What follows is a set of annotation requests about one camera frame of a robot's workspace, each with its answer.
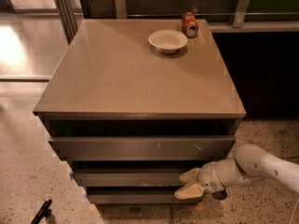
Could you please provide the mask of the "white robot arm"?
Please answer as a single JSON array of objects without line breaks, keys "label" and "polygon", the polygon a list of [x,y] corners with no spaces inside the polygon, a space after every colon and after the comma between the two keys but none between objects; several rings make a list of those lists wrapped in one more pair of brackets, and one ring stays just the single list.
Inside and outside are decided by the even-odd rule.
[{"label": "white robot arm", "polygon": [[175,192],[175,196],[186,200],[209,193],[222,201],[227,197],[228,187],[259,185],[267,178],[299,193],[298,164],[284,161],[261,147],[243,145],[236,149],[232,158],[212,161],[180,175],[179,180],[184,186]]}]

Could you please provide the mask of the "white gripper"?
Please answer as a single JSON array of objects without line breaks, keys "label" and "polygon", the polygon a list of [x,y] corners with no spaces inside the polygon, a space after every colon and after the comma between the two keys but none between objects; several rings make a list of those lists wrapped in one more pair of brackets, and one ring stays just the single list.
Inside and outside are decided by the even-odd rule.
[{"label": "white gripper", "polygon": [[205,190],[208,193],[216,193],[225,190],[225,187],[217,175],[216,162],[214,161],[204,164],[200,169],[193,168],[181,174],[179,180],[183,183],[187,183],[175,192],[175,197],[179,200],[202,197]]}]

